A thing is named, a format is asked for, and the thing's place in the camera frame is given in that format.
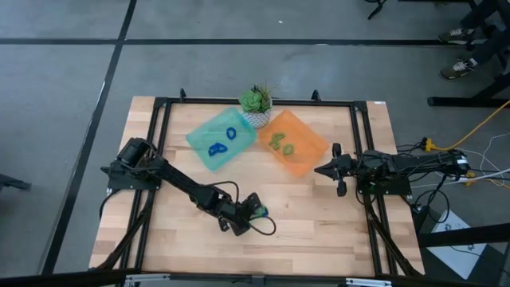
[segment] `person's foot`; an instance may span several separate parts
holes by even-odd
[[[439,34],[437,37],[443,43],[466,45],[472,40],[474,29],[458,28]]]
[[[472,72],[475,65],[476,62],[471,61],[471,59],[459,59],[459,62],[455,63],[453,66],[442,69],[440,74],[441,77],[444,77],[446,80],[454,80]]]

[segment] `gray floor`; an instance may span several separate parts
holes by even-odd
[[[0,37],[117,37],[127,7],[127,0],[4,0]],[[389,1],[368,22],[373,8],[360,0],[139,0],[127,37],[434,39],[468,10]],[[112,51],[109,45],[0,45],[0,173],[33,183],[30,192],[0,195],[0,258],[6,259],[0,277],[37,272]],[[304,99],[317,88],[324,99],[386,101],[398,144],[430,136],[445,146],[492,112],[426,105],[428,96],[471,96],[491,82],[498,72],[492,62],[458,81],[437,76],[466,54],[457,47],[124,46],[56,271],[88,267],[107,182],[99,167],[118,151],[133,96],[177,96],[184,88],[188,96],[233,97],[267,81],[278,85],[274,96]],[[508,132],[509,121],[503,111],[462,147],[482,152],[490,137]],[[510,163],[508,144],[510,137],[495,140],[487,154],[499,167]],[[474,167],[480,162],[477,155],[469,160]],[[423,183],[438,180],[430,175]],[[453,212],[472,226],[508,221],[504,188],[477,183],[444,191]]]

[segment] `succulent plant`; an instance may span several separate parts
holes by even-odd
[[[261,85],[254,85],[251,90],[243,93],[239,103],[245,112],[263,113],[271,108],[269,91]]]

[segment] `wooden tabletop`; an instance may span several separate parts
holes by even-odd
[[[147,136],[154,97],[136,96],[131,103],[120,147],[131,137]],[[390,118],[384,102],[367,102],[375,147],[395,153]],[[278,275],[373,276],[367,219],[355,199],[355,182],[347,179],[347,196],[336,196],[336,183],[309,172],[297,179],[258,143],[247,148],[218,171],[209,171],[186,141],[186,134],[229,105],[173,104],[164,156],[198,183],[236,182],[240,200],[256,191],[277,223],[273,236],[248,231],[240,237],[222,233],[216,218],[198,210],[188,196],[164,183],[156,194],[143,269],[191,273],[265,273]],[[354,140],[348,108],[274,106],[272,117],[291,110],[330,143],[340,143],[353,154]],[[363,141],[363,122],[359,115]],[[331,148],[320,164],[331,160]],[[234,195],[228,185],[222,189]],[[90,266],[99,265],[126,232],[133,191],[122,191],[104,208]],[[415,269],[423,273],[422,259],[409,207],[398,196],[385,196],[392,238]],[[263,230],[272,226],[254,222]],[[134,265],[138,238],[128,266]],[[383,270],[384,245],[379,239]]]

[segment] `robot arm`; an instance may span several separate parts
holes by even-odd
[[[337,195],[344,196],[347,188],[344,177],[355,176],[358,188],[371,195],[410,195],[411,175],[439,171],[458,180],[470,169],[465,155],[457,150],[434,155],[389,155],[380,151],[365,151],[359,160],[342,155],[339,143],[333,144],[333,159],[315,172],[338,180]]]
[[[122,175],[142,182],[163,179],[188,194],[198,209],[217,218],[222,231],[232,228],[236,236],[249,230],[249,220],[256,210],[262,207],[256,193],[252,193],[243,202],[238,202],[237,199],[234,202],[222,189],[196,183],[157,155],[150,143],[139,138],[131,138],[110,167],[103,167],[102,170],[110,178]]]

